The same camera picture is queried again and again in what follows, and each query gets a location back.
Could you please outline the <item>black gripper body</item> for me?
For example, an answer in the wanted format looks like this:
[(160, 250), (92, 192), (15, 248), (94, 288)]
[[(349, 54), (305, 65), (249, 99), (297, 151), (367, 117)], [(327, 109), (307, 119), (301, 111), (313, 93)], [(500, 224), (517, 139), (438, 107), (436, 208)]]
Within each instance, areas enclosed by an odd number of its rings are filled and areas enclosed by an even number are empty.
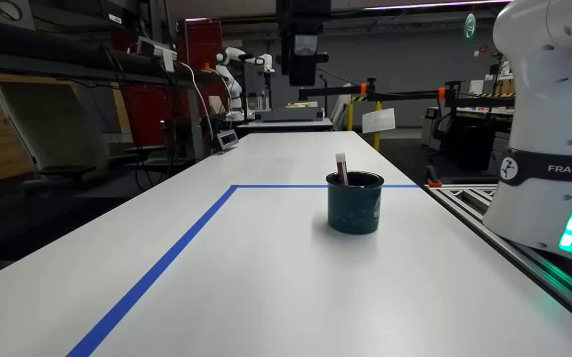
[(315, 65), (327, 61), (319, 34), (331, 0), (275, 0), (279, 67), (293, 87), (315, 83)]

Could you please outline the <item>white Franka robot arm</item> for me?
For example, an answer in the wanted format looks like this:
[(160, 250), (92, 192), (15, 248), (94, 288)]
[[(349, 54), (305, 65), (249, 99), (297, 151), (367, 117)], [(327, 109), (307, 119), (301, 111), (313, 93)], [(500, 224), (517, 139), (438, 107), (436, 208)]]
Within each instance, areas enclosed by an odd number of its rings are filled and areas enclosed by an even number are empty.
[(513, 115), (482, 224), (572, 260), (572, 0), (511, 0), (492, 40), (511, 67)]

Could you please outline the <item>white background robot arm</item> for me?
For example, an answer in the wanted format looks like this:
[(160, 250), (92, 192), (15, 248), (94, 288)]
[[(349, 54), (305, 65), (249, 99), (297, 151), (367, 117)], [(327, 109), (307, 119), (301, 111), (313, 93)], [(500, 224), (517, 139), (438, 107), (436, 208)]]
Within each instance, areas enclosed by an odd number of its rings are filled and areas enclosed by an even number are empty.
[(275, 0), (275, 22), (279, 52), (271, 54), (247, 54), (239, 48), (224, 48), (216, 56), (214, 73), (220, 77), (227, 97), (225, 121), (235, 123), (247, 117), (243, 87), (229, 73), (229, 63), (239, 67), (255, 65), (263, 77), (275, 73), (273, 65), (279, 65), (281, 73), (289, 77), (295, 87), (315, 83), (315, 65), (325, 63), (327, 56), (319, 52), (319, 34), (323, 22), (329, 18), (331, 0)]

